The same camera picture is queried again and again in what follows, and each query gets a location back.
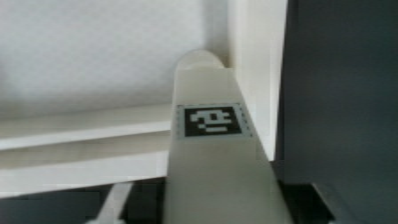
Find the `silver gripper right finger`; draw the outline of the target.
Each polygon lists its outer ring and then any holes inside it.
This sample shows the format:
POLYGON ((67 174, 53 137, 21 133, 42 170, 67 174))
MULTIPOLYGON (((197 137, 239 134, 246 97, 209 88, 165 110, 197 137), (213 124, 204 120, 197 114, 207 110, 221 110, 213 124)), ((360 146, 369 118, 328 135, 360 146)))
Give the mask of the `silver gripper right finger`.
POLYGON ((325 207, 332 214, 328 224, 367 224, 356 217, 349 210, 348 204, 330 184, 312 184, 316 193, 319 195, 325 207))

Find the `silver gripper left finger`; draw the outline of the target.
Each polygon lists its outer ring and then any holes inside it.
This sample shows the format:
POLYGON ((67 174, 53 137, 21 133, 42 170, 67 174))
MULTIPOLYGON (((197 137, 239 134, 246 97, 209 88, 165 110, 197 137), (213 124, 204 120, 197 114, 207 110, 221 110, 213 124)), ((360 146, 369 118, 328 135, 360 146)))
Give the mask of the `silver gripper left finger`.
POLYGON ((83 224, 126 224, 126 221, 120 218, 120 214, 131 188, 131 182, 115 183, 111 185, 97 216, 83 224))

